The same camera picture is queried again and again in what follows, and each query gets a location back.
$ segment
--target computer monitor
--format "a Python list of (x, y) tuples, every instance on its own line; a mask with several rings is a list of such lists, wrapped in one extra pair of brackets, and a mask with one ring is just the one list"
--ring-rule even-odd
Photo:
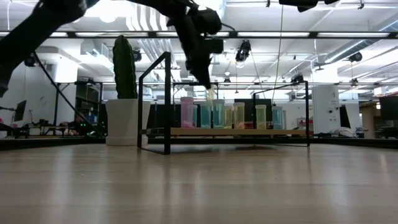
[(381, 118), (384, 121), (398, 120), (397, 105), (398, 96), (380, 97)]
[(18, 103), (17, 109), (15, 110), (14, 122), (22, 121), (24, 119), (25, 107), (26, 107), (26, 100)]

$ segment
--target tall green cactus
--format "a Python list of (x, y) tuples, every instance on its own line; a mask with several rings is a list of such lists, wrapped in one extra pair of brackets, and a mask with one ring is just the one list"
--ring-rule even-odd
[(132, 47), (123, 35), (116, 38), (113, 47), (114, 81), (118, 99), (136, 99), (136, 64)]

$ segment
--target pink test tube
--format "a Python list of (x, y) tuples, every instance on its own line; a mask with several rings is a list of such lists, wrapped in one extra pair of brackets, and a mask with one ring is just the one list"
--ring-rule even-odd
[(181, 128), (194, 128), (193, 98), (181, 97)]

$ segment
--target white planter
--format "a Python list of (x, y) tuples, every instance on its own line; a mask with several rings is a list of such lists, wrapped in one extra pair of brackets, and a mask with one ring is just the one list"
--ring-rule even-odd
[[(142, 128), (147, 128), (150, 102), (142, 102)], [(108, 113), (108, 146), (136, 146), (138, 125), (138, 99), (109, 100), (106, 102)], [(148, 137), (142, 135), (142, 145), (148, 144)]]

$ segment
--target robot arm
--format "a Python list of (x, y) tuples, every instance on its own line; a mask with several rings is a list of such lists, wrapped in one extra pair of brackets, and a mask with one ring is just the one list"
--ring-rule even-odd
[[(12, 71), (23, 62), (60, 26), (84, 16), (86, 10), (99, 0), (41, 0), (32, 14), (0, 40), (0, 98), (8, 90)], [(210, 87), (208, 66), (211, 51), (205, 47), (201, 34), (216, 34), (221, 21), (215, 11), (199, 13), (198, 5), (191, 0), (130, 0), (153, 7), (170, 18), (182, 43), (187, 65), (200, 83)]]

